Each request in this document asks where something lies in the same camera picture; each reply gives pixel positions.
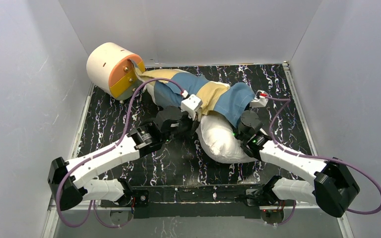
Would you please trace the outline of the blue beige white pillowcase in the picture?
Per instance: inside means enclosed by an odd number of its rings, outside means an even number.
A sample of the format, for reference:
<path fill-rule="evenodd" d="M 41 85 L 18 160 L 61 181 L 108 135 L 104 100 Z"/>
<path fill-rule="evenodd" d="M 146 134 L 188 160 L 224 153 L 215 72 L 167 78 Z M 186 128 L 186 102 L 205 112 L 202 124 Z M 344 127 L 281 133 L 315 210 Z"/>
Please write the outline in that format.
<path fill-rule="evenodd" d="M 152 101 L 162 108 L 179 107 L 183 100 L 181 96 L 183 90 L 199 97 L 202 101 L 201 130 L 208 128 L 232 130 L 255 98 L 254 91 L 245 83 L 230 86 L 222 82 L 209 81 L 204 76 L 197 76 L 180 69 L 142 71 L 134 61 L 132 64 L 141 82 L 153 78 L 160 79 L 146 84 L 144 89 L 150 94 Z"/>

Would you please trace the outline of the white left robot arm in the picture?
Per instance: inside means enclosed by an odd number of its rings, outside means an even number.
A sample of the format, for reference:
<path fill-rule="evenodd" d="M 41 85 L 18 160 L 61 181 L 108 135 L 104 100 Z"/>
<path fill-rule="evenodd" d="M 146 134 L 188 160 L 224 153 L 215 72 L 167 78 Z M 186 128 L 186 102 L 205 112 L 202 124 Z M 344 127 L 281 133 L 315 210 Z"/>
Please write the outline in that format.
<path fill-rule="evenodd" d="M 133 195 L 125 179 L 102 180 L 97 176 L 123 163 L 160 150 L 167 141 L 191 135 L 197 127 L 200 107 L 168 106 L 155 118 L 93 153 L 70 160 L 52 160 L 48 184 L 57 208 L 66 211 L 86 200 L 125 202 Z"/>

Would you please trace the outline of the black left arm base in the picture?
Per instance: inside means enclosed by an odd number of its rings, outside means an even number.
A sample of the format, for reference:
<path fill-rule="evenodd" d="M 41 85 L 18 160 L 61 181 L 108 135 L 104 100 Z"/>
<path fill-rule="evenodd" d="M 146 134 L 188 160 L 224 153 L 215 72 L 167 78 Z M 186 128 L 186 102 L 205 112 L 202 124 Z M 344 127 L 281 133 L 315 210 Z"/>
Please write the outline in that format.
<path fill-rule="evenodd" d="M 100 208 L 110 208 L 110 219 L 114 224 L 121 224 L 123 215 L 127 221 L 134 217 L 136 208 L 146 208 L 149 204 L 149 190 L 133 188 L 127 191 L 118 201 L 102 200 Z"/>

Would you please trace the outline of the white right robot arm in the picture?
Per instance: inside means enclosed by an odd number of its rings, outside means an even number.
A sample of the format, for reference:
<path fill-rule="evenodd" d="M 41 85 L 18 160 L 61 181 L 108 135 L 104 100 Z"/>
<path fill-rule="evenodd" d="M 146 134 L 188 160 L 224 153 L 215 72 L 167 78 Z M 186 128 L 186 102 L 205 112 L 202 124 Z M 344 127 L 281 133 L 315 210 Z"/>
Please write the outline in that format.
<path fill-rule="evenodd" d="M 348 210 L 360 188 L 346 165 L 339 161 L 306 158 L 301 152 L 274 143 L 261 131 L 257 113 L 246 110 L 237 123 L 236 138 L 243 151 L 257 160 L 279 166 L 301 180 L 273 176 L 261 189 L 246 197 L 261 204 L 295 200 L 317 205 L 325 213 L 340 218 Z"/>

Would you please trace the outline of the white pillow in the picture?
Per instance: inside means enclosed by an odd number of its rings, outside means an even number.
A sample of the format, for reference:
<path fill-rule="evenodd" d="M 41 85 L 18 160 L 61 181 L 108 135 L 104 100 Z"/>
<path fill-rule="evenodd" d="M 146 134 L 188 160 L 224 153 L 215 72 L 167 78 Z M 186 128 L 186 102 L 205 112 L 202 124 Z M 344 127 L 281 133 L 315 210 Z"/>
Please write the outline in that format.
<path fill-rule="evenodd" d="M 203 115 L 196 129 L 203 151 L 209 158 L 222 164 L 250 163 L 256 161 L 241 148 L 233 135 L 229 121 L 221 114 L 210 112 Z"/>

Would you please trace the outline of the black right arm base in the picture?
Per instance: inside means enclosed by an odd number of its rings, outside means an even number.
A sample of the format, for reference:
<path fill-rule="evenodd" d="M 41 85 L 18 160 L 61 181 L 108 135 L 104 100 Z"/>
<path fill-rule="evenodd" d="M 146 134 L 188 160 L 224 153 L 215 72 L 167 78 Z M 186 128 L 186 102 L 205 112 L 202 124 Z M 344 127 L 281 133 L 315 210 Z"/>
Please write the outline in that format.
<path fill-rule="evenodd" d="M 244 194 L 239 194 L 235 197 L 234 201 L 242 202 L 248 207 L 271 206 L 271 209 L 260 208 L 261 218 L 263 219 L 264 224 L 274 227 L 289 222 L 294 216 L 297 205 L 295 200 L 291 200 L 291 212 L 288 217 L 286 217 L 284 209 L 286 208 L 286 202 L 289 200 L 279 199 L 273 193 L 271 185 L 263 185 L 261 188 L 256 189 L 247 189 Z"/>

